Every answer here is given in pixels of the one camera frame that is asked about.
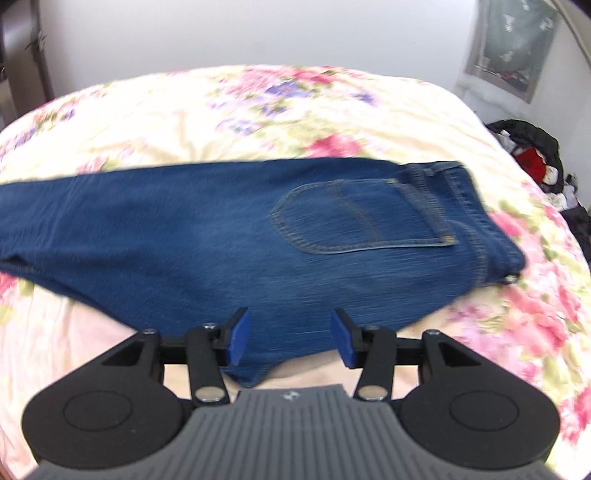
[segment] jeans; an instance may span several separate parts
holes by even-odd
[[[335,307],[400,329],[524,266],[454,162],[190,164],[0,187],[0,270],[165,336],[249,307],[228,371],[246,386],[333,349]]]

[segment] screw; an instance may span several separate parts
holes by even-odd
[[[195,397],[204,403],[220,401],[226,393],[220,387],[201,387],[195,391]]]
[[[359,389],[357,394],[365,401],[380,401],[388,396],[388,390],[379,385],[365,385]]]

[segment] black fabric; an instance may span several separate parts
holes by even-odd
[[[579,242],[583,255],[587,262],[591,261],[591,240],[589,235],[591,234],[591,218],[587,213],[587,210],[583,206],[579,205],[575,208],[563,210],[560,214],[568,223],[570,231]]]
[[[524,120],[499,120],[486,126],[488,130],[500,134],[505,130],[519,147],[535,147],[545,157],[546,164],[558,170],[558,181],[547,185],[547,192],[561,193],[564,187],[564,168],[558,154],[558,140],[545,130]]]

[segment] ribbed gray surface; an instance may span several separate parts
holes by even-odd
[[[503,472],[462,469],[420,449],[390,407],[352,400],[339,385],[248,390],[196,410],[145,460],[80,472],[42,463],[29,480],[557,480],[542,463]]]

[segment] pile of clothes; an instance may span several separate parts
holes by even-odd
[[[524,120],[500,120],[486,127],[562,214],[585,259],[591,262],[591,218],[577,200],[576,176],[564,176],[558,141]]]

